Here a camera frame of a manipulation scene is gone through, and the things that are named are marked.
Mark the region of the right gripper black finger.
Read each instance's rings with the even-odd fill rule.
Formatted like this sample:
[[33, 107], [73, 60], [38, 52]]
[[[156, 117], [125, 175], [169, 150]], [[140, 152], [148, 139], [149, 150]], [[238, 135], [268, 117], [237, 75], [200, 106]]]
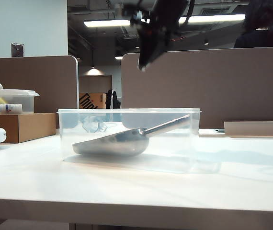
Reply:
[[149, 58], [148, 64], [154, 62], [165, 52], [165, 42], [164, 40], [153, 40], [149, 45]]
[[140, 54], [138, 60], [138, 68], [141, 71], [145, 71], [150, 58], [150, 51], [151, 51], [151, 42], [150, 37], [147, 36], [145, 33], [139, 33], [140, 38]]

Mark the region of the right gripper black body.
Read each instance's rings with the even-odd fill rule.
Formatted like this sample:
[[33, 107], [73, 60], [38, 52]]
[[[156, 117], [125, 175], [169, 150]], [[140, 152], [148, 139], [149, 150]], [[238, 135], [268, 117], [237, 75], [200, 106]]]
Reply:
[[141, 6], [142, 1], [132, 6], [132, 24], [137, 33], [145, 33], [153, 40], [164, 40], [165, 50], [171, 37], [179, 30], [179, 19], [188, 6], [187, 0], [157, 0], [151, 10]]

